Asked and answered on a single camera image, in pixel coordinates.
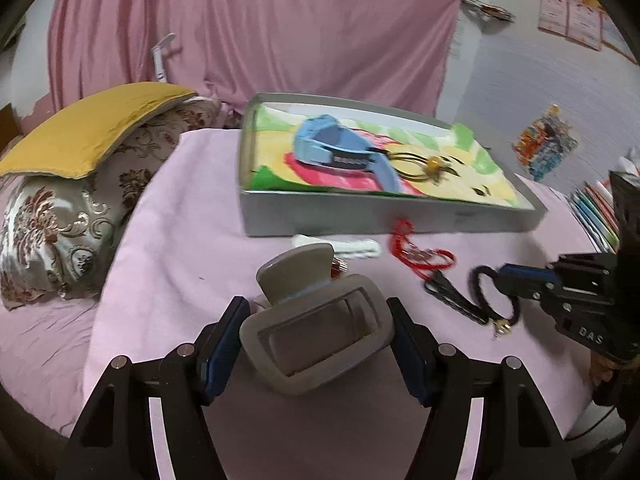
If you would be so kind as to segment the person's right hand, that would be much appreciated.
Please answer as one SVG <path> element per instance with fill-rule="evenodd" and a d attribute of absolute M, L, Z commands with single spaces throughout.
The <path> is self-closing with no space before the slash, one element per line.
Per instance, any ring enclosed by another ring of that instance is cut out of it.
<path fill-rule="evenodd" d="M 602 382 L 609 382 L 616 370 L 621 370 L 622 368 L 620 364 L 609 360 L 605 356 L 600 356 L 599 353 L 591 353 L 589 376 L 595 387 L 600 386 Z"/>

